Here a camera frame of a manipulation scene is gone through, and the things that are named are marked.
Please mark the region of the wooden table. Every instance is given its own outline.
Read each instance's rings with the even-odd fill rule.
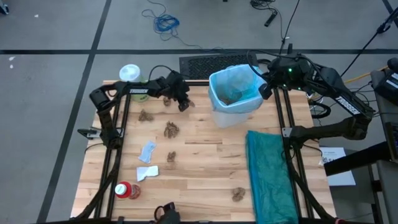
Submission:
[[[157,206],[175,202],[183,221],[254,221],[244,146],[245,135],[248,130],[280,134],[274,97],[264,101],[245,123],[220,129],[211,117],[208,87],[191,86],[188,94],[196,107],[189,107],[183,113],[179,112],[177,102],[165,107],[162,98],[150,98],[143,103],[131,101],[119,180],[140,185],[142,192],[135,200],[121,200],[116,197],[113,220],[118,216],[124,216],[126,220],[152,220]],[[313,126],[304,93],[291,91],[289,95],[296,125]],[[123,105],[122,102],[119,117],[123,113]],[[138,121],[142,109],[154,115],[152,122]],[[164,137],[168,121],[174,122],[180,128],[180,133],[174,139]],[[97,116],[93,126],[100,127]],[[147,141],[157,144],[150,165],[137,158]],[[98,142],[99,139],[89,141],[88,144]],[[313,141],[306,144],[318,147]],[[177,156],[174,163],[169,163],[167,154],[172,151]],[[94,146],[87,151],[72,217],[84,209],[98,190],[104,155],[104,146]],[[326,211],[335,216],[326,174],[323,167],[318,165],[320,153],[304,147],[302,157],[309,189]],[[136,167],[153,165],[159,166],[159,176],[147,177],[142,182],[137,182]],[[246,189],[246,195],[240,202],[232,201],[231,189],[236,187]],[[306,217],[301,191],[299,197],[302,214]],[[108,193],[105,193],[102,216],[107,200]]]

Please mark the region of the teal towel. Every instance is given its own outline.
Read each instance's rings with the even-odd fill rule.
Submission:
[[[281,135],[248,131],[246,156],[258,224],[299,222],[282,151]]]

